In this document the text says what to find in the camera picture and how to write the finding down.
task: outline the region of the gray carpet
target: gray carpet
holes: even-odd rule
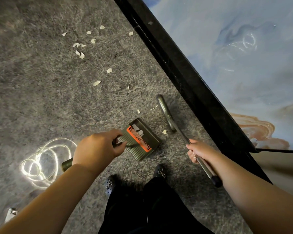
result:
[[[0,0],[0,225],[7,207],[26,205],[39,193],[19,172],[20,162],[38,147],[56,137],[79,142],[139,116],[163,140],[160,151],[141,162],[127,152],[115,159],[79,202],[63,233],[98,232],[107,202],[105,177],[118,173],[125,181],[145,184],[161,162],[200,222],[215,233],[251,233],[225,190],[214,188],[188,159],[181,138],[161,133],[168,130],[164,115],[159,107],[149,111],[159,93],[186,135],[213,145],[140,37],[128,35],[131,31],[113,0]],[[78,47],[84,59],[75,54],[75,42],[87,45]],[[110,67],[113,72],[107,74]],[[96,80],[101,83],[93,86]]]

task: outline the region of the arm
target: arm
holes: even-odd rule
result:
[[[254,234],[293,233],[292,195],[248,172],[209,145],[190,141],[192,144],[187,145],[190,159],[196,163],[197,154],[214,168]]]
[[[0,234],[59,234],[70,214],[96,177],[124,152],[125,143],[113,148],[119,130],[84,138],[74,153],[73,165],[41,195],[0,228]]]

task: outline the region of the forearm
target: forearm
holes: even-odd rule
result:
[[[0,234],[58,234],[98,174],[71,166],[41,195],[0,229]]]
[[[293,233],[293,196],[224,155],[209,161],[254,233]]]

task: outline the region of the black pants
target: black pants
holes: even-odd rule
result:
[[[162,179],[154,177],[143,194],[129,187],[116,187],[106,205],[98,234],[118,233],[208,233],[178,194]]]

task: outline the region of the shoe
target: shoe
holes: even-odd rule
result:
[[[116,175],[109,176],[105,182],[104,182],[104,187],[105,187],[105,194],[107,197],[109,197],[112,193],[112,191],[115,189],[117,184],[117,177]]]
[[[163,163],[156,166],[153,177],[163,178],[165,181],[167,180],[167,171]]]

